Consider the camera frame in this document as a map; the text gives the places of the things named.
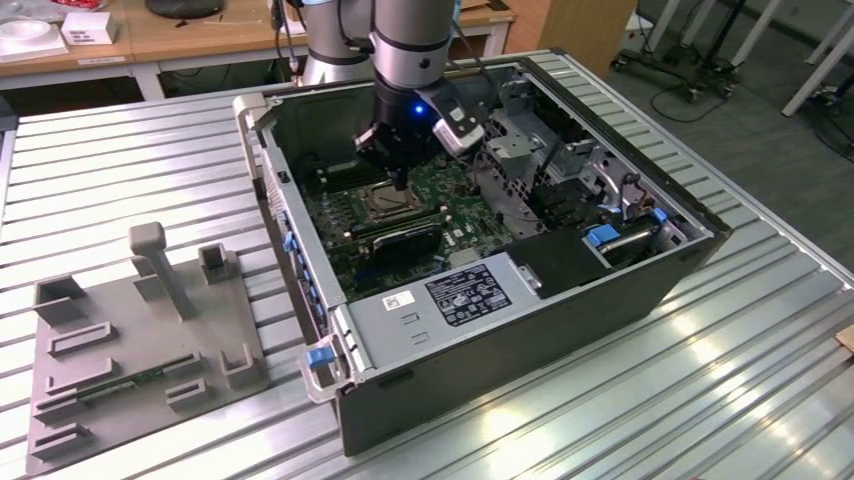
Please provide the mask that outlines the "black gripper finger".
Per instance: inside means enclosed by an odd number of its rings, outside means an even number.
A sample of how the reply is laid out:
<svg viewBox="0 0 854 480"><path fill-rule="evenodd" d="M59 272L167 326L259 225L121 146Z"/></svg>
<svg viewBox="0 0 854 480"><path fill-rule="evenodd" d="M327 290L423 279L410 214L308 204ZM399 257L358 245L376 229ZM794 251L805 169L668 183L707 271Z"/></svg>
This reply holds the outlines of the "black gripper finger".
<svg viewBox="0 0 854 480"><path fill-rule="evenodd" d="M386 124L372 124L356 137L356 153L363 160L382 169L396 190L400 190L400 164L394 156L394 132Z"/></svg>
<svg viewBox="0 0 854 480"><path fill-rule="evenodd" d="M403 134L400 138L400 189L408 187L410 171L438 155L432 134Z"/></svg>

